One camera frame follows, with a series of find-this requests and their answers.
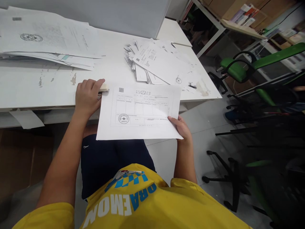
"yellow t-shirt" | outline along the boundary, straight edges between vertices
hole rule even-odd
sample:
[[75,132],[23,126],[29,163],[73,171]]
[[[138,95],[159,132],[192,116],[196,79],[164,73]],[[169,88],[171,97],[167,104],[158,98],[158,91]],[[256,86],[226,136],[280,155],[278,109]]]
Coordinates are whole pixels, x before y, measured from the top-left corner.
[[[88,199],[80,228],[250,228],[190,181],[173,178],[171,187],[152,170],[131,164]],[[68,203],[40,207],[13,229],[74,228]]]

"white wall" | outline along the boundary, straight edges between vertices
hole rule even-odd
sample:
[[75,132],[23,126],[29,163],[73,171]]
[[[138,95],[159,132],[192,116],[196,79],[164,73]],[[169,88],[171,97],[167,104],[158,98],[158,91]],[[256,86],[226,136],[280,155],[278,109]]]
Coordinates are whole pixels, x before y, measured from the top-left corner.
[[0,0],[0,7],[44,10],[100,29],[157,37],[170,0]]
[[[286,10],[282,15],[280,15],[272,24],[270,24],[267,29],[271,29],[274,26],[278,25],[288,14],[290,14],[294,9],[299,7],[301,3],[296,4],[295,6],[291,7],[290,9]],[[296,9],[292,14],[290,14],[285,21],[283,21],[279,28],[282,31],[287,29],[291,29],[292,27],[299,24],[301,21],[305,19],[305,4],[301,5],[298,9]]]
[[166,16],[174,19],[180,19],[188,0],[171,0]]

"chair base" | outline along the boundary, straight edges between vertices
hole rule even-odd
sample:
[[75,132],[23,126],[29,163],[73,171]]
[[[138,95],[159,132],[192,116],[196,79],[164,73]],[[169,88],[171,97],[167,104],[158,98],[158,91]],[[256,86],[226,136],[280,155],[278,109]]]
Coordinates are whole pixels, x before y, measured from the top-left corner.
[[223,167],[227,170],[228,175],[224,176],[224,178],[208,178],[206,176],[203,176],[201,179],[204,183],[209,183],[210,181],[219,181],[219,182],[231,182],[233,186],[233,201],[232,204],[230,204],[228,201],[224,201],[223,204],[228,209],[230,209],[233,212],[237,212],[238,202],[239,202],[239,195],[240,192],[246,195],[251,195],[249,190],[246,188],[247,186],[247,180],[241,179],[241,174],[239,171],[239,164],[238,162],[233,158],[228,158],[228,161],[233,165],[233,170],[225,163],[225,161],[216,153],[213,151],[208,150],[208,155],[215,155],[217,159],[220,161],[220,163],[223,165]]

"chair armrest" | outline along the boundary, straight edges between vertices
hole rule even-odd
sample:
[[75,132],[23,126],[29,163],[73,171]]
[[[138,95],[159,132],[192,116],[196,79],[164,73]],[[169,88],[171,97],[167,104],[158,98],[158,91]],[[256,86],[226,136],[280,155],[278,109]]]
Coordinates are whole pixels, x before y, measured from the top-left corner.
[[221,73],[224,74],[224,73],[228,73],[228,70],[229,68],[236,62],[243,62],[245,64],[248,65],[248,70],[247,70],[247,73],[246,73],[246,77],[240,82],[240,83],[244,83],[246,82],[251,76],[252,74],[255,72],[255,69],[253,67],[253,65],[251,63],[249,63],[248,61],[246,60],[242,60],[242,59],[236,59],[234,61],[232,61]]
[[252,52],[249,52],[249,51],[242,51],[242,52],[239,52],[239,53],[237,53],[237,54],[233,57],[233,59],[235,59],[236,57],[238,57],[240,54],[243,54],[243,53],[248,54],[248,55],[251,57],[251,63],[257,61],[255,55],[254,55]]

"stapler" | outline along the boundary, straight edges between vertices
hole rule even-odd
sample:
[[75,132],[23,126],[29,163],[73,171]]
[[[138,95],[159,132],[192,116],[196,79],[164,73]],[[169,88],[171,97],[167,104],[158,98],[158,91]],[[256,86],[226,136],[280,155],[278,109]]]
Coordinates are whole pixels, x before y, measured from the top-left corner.
[[98,90],[99,94],[102,94],[103,92],[109,92],[109,87],[107,84],[102,84],[101,88]]

